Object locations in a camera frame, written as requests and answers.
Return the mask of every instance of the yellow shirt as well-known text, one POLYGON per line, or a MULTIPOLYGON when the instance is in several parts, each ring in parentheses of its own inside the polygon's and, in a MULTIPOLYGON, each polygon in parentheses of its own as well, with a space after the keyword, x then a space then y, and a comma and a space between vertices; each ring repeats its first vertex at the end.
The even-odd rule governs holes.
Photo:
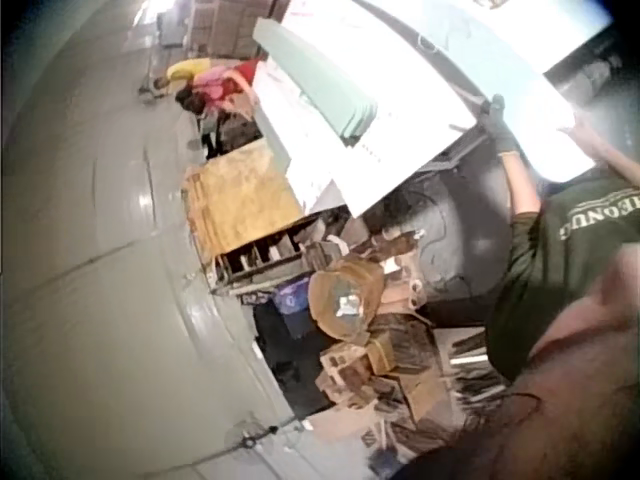
POLYGON ((171 65, 167 70, 167 78, 171 81, 185 80, 211 68, 210 58, 192 58, 171 65))

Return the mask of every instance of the gray work glove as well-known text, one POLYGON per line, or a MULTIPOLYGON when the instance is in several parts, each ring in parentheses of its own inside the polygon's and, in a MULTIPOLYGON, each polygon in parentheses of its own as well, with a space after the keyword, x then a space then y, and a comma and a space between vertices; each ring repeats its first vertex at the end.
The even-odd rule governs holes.
POLYGON ((504 123, 503 113, 504 97, 502 95, 494 95, 491 103, 485 102, 482 106, 482 113, 478 119, 480 125, 495 140, 498 155, 518 151, 516 139, 507 124, 504 123))

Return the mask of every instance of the worker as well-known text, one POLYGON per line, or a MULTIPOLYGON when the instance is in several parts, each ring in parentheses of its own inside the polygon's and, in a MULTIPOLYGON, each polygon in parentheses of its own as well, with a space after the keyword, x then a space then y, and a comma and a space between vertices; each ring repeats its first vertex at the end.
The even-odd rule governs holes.
POLYGON ((640 242, 640 165, 576 118, 565 133, 598 167, 543 204, 503 111, 496 96, 480 119, 495 139, 513 213, 509 266, 487 346, 492 365, 514 380, 551 321, 587 292, 623 244, 640 242))
POLYGON ((259 61, 255 58, 234 67, 216 66, 200 73, 176 94, 176 101, 197 116, 213 109, 222 109, 228 113, 239 113, 250 120, 253 111, 238 105, 232 97, 244 93, 251 107, 258 103, 252 84, 259 61))
POLYGON ((153 80, 153 87, 156 90, 163 90, 169 86, 171 82, 186 81, 187 84, 193 82, 193 79, 200 73, 204 73, 213 67, 210 58, 191 58, 175 63, 167 69, 167 73, 163 77, 153 80))
POLYGON ((567 133, 607 168, 541 202, 503 110, 496 97, 480 119, 514 213, 487 351, 513 383, 493 411, 393 478, 640 478, 640 166, 578 120, 567 133))

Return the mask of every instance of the concrete floor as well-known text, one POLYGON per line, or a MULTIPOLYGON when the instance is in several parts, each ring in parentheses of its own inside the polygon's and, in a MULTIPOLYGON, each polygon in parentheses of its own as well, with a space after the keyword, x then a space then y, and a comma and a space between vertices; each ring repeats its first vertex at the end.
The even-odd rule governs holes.
MULTIPOLYGON (((201 153, 171 99, 136 96, 154 28, 132 28, 142 4, 108 0, 71 36, 4 145, 3 395, 50 478, 133 478, 227 447, 242 420, 291 414, 239 304, 200 273, 179 190, 201 153)), ((632 113, 625 95, 614 103, 632 113)), ((490 292, 506 261, 504 176, 489 146, 476 155, 422 186, 437 206, 407 218, 446 299, 490 292)), ((162 478, 367 476, 359 440, 291 427, 267 443, 268 466, 236 454, 162 478)))

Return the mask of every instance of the gray floor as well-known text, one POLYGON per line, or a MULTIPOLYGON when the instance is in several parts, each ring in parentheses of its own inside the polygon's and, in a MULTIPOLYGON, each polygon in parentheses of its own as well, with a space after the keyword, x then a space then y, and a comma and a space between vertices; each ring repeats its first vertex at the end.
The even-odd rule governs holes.
MULTIPOLYGON (((52 478, 161 470, 226 448, 242 420, 291 415, 239 304, 200 273, 180 186, 202 152, 171 98, 137 98, 142 3, 108 1, 71 37, 3 152, 3 393, 52 478)), ((229 457, 202 475, 366 475, 359 442, 310 435, 274 439, 271 469, 229 457)))

